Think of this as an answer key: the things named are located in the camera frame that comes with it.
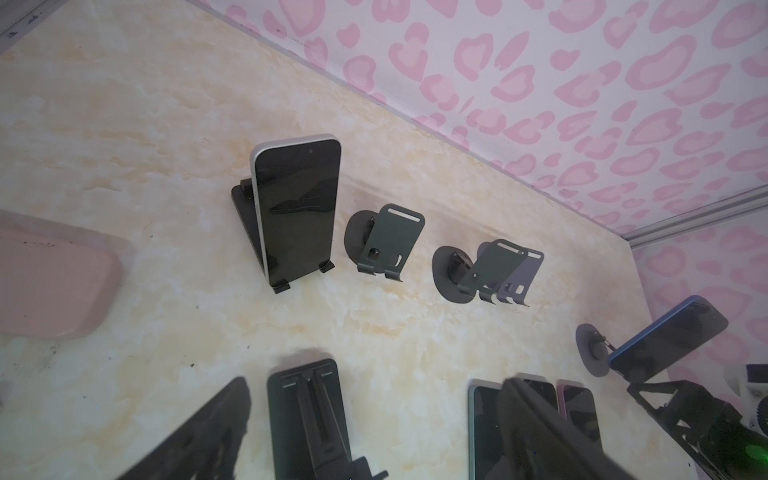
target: wall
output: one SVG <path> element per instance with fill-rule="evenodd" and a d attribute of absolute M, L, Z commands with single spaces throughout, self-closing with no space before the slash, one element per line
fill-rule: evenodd
<path fill-rule="evenodd" d="M 617 233 L 768 182 L 762 1 L 200 1 Z"/>
<path fill-rule="evenodd" d="M 730 321 L 725 332 L 668 369 L 704 385 L 737 409 L 723 366 L 768 363 L 768 210 L 634 251 L 651 317 L 691 294 Z"/>

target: phone stand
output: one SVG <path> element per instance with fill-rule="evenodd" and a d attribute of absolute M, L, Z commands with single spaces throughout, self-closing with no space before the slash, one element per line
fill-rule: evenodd
<path fill-rule="evenodd" d="M 747 445 L 760 443 L 765 452 L 765 438 L 743 426 L 742 415 L 703 386 L 688 380 L 632 383 L 627 392 L 711 478 L 734 478 L 729 473 L 734 471 L 742 474 L 738 478 L 766 477 L 768 465 L 743 454 Z M 642 392 L 672 396 L 655 409 Z"/>
<path fill-rule="evenodd" d="M 385 205 L 378 213 L 361 210 L 346 225 L 346 254 L 357 263 L 357 271 L 384 273 L 401 282 L 400 273 L 424 223 L 423 215 L 395 204 Z"/>
<path fill-rule="evenodd" d="M 504 280 L 527 256 L 527 248 L 503 239 L 491 242 L 475 263 L 464 250 L 440 247 L 432 256 L 432 278 L 449 302 L 469 303 L 480 292 L 481 300 L 493 303 L 493 294 L 505 286 Z"/>
<path fill-rule="evenodd" d="M 590 323 L 576 327 L 576 347 L 581 361 L 592 375 L 606 376 L 611 370 L 608 366 L 608 349 L 616 349 Z"/>
<path fill-rule="evenodd" d="M 250 393 L 239 376 L 118 480 L 233 480 L 250 415 Z"/>
<path fill-rule="evenodd" d="M 264 259 L 261 254 L 261 239 L 259 236 L 259 221 L 256 216 L 256 204 L 253 202 L 253 180 L 250 178 L 244 178 L 240 181 L 240 185 L 232 187 L 232 201 L 235 203 L 237 213 L 240 215 L 240 220 L 243 222 L 250 244 L 253 247 L 253 251 L 256 252 L 256 257 L 259 259 L 259 265 L 261 270 L 266 273 L 269 265 L 273 265 L 277 259 L 271 255 L 266 255 L 266 266 L 264 265 Z M 321 262 L 317 269 L 320 272 L 325 273 L 331 270 L 335 265 L 330 259 Z M 281 280 L 278 283 L 272 285 L 272 290 L 275 293 L 280 293 L 288 290 L 290 284 L 287 281 Z"/>
<path fill-rule="evenodd" d="M 266 383 L 276 480 L 381 480 L 353 461 L 339 370 L 331 359 L 278 372 Z"/>
<path fill-rule="evenodd" d="M 478 258 L 490 244 L 491 242 L 480 244 L 480 247 L 478 247 Z M 515 302 L 518 305 L 528 306 L 525 304 L 525 294 L 528 293 L 528 288 L 531 287 L 539 267 L 544 262 L 544 254 L 537 250 L 527 250 L 528 255 L 523 260 L 523 263 L 512 272 L 512 275 L 504 282 L 504 286 L 496 292 L 496 299 L 499 302 Z"/>

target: phone screen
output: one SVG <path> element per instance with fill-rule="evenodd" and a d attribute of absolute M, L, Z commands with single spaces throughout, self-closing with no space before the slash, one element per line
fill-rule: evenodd
<path fill-rule="evenodd" d="M 585 388 L 570 385 L 562 386 L 562 392 L 565 418 L 602 449 L 598 411 L 594 407 L 592 392 Z"/>
<path fill-rule="evenodd" d="M 271 286 L 330 260 L 341 145 L 336 140 L 273 147 L 256 158 L 262 265 Z"/>
<path fill-rule="evenodd" d="M 549 382 L 525 379 L 525 382 L 557 410 L 558 397 Z M 469 468 L 474 480 L 507 480 L 512 477 L 509 462 L 504 455 L 504 442 L 498 429 L 499 389 L 476 386 L 472 393 L 472 464 Z"/>
<path fill-rule="evenodd" d="M 609 355 L 608 364 L 630 383 L 642 383 L 728 327 L 701 296 L 691 296 Z"/>

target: blue smartphone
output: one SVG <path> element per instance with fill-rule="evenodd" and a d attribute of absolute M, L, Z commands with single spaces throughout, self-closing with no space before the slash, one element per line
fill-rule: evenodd
<path fill-rule="evenodd" d="M 608 365 L 630 383 L 643 383 L 728 327 L 701 296 L 689 296 L 608 356 Z"/>

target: beige marble tabletop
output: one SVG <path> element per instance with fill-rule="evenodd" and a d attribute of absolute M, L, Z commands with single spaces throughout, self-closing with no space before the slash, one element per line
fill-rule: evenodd
<path fill-rule="evenodd" d="M 90 336 L 0 336 L 0 478 L 115 478 L 240 375 L 238 478 L 272 478 L 266 378 L 323 353 L 353 456 L 391 478 L 466 478 L 468 383 L 517 372 L 588 386 L 606 453 L 637 478 L 695 477 L 574 345 L 579 323 L 618 344 L 650 321 L 621 238 L 181 0 L 70 0 L 0 71 L 3 218 L 126 267 Z M 343 146 L 336 269 L 275 295 L 230 188 L 254 145 L 326 132 Z M 426 217 L 403 283 L 343 250 L 349 217 L 388 202 Z M 531 306 L 441 298 L 435 249 L 501 237 L 546 254 Z"/>

